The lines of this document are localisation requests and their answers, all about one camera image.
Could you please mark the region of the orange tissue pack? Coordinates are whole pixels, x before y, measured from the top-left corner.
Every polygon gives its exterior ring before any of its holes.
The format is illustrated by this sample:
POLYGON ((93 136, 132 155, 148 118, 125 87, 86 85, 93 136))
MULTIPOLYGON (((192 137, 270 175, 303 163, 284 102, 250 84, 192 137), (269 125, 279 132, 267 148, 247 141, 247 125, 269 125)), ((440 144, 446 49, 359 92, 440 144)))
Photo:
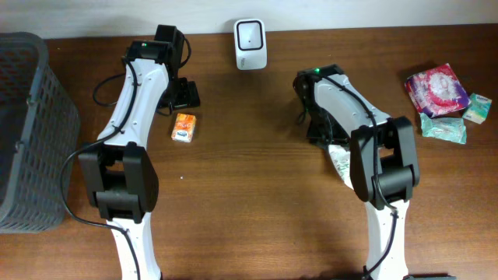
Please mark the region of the orange tissue pack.
POLYGON ((193 114, 178 114, 171 138, 177 142, 190 143, 193 139, 197 117, 193 114))

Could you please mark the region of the white tube with cork cap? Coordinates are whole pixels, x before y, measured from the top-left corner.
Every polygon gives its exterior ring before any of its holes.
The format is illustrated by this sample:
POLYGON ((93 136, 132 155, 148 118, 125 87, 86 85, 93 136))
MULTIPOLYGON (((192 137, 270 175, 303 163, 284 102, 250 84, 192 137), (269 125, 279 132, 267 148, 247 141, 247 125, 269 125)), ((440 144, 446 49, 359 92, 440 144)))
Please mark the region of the white tube with cork cap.
POLYGON ((353 189, 350 178, 350 151, 340 145, 329 145, 328 153, 331 157, 332 164, 343 183, 348 188, 353 189))

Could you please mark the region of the red purple tissue pack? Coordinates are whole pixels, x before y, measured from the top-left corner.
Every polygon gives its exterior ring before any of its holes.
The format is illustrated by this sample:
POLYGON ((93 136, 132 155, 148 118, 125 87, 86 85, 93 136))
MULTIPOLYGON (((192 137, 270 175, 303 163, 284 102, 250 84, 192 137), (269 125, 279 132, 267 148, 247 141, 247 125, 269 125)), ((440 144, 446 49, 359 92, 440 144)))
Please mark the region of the red purple tissue pack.
POLYGON ((438 117, 467 108, 471 100, 450 64, 411 75, 405 89, 419 114, 438 117))

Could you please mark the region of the teal packet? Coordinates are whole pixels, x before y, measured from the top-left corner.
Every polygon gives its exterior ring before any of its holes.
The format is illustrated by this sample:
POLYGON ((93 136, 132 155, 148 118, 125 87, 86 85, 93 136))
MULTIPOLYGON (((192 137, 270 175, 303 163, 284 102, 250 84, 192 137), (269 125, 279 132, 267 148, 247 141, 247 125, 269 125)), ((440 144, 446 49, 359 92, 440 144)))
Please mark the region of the teal packet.
POLYGON ((421 113, 422 136, 464 145, 467 142, 467 132, 464 120, 456 117, 430 118, 421 113))

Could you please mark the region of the green white tissue pack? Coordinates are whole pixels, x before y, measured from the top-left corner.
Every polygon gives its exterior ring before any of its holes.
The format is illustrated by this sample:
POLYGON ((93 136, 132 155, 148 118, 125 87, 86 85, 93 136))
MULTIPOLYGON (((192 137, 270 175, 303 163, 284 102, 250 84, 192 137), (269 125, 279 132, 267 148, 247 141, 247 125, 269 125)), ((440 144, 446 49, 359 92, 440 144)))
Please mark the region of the green white tissue pack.
POLYGON ((476 124, 482 124, 488 116, 492 100, 476 93, 472 93, 469 99, 470 104, 462 117, 476 124))

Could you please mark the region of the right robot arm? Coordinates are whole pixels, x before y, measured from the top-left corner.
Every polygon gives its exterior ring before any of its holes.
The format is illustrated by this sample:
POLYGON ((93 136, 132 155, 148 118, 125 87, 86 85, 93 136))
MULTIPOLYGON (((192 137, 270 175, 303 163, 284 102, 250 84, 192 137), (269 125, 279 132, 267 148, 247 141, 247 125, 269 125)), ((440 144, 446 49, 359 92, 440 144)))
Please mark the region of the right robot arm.
POLYGON ((293 89, 310 118, 307 138, 334 161, 366 208, 369 249, 364 279, 407 279, 405 220, 420 172, 407 117, 393 118, 363 97, 337 65, 296 74, 293 89))

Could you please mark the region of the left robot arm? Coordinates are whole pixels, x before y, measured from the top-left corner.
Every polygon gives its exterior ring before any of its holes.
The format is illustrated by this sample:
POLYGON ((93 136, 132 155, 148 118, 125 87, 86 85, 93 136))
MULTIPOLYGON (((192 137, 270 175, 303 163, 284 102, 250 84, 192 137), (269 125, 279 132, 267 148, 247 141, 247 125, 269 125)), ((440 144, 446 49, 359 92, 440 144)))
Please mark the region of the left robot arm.
POLYGON ((152 40, 135 40, 124 60, 124 84, 97 140, 78 154, 99 227, 114 237, 123 279, 161 279, 151 230, 159 179, 147 153, 156 114, 198 107, 195 82, 178 75, 191 45, 175 26, 159 25, 152 40))

